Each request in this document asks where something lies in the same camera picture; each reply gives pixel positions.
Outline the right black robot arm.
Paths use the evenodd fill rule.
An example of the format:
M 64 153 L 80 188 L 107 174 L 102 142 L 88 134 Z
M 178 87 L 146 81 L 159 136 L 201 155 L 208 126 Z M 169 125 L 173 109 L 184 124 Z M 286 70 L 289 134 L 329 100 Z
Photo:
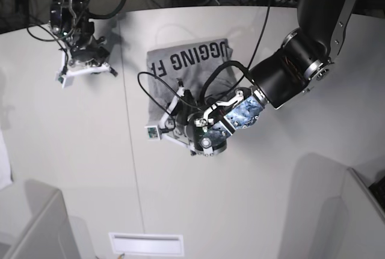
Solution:
M 43 42 L 57 42 L 65 54 L 64 67 L 73 61 L 86 67 L 101 67 L 109 52 L 103 47 L 105 39 L 94 36 L 95 20 L 108 20 L 116 16 L 127 0 L 120 0 L 107 14 L 90 11 L 91 0 L 52 0 L 47 32 L 52 39 L 31 37 Z

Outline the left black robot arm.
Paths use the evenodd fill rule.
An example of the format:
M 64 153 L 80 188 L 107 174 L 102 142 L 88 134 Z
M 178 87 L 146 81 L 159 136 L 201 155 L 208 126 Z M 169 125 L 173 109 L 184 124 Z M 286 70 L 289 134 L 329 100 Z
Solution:
M 231 88 L 207 103 L 201 92 L 185 112 L 183 134 L 192 155 L 214 156 L 236 131 L 251 127 L 267 105 L 278 109 L 321 80 L 339 55 L 357 0 L 298 0 L 297 29 L 254 67 L 242 68 L 248 88 Z

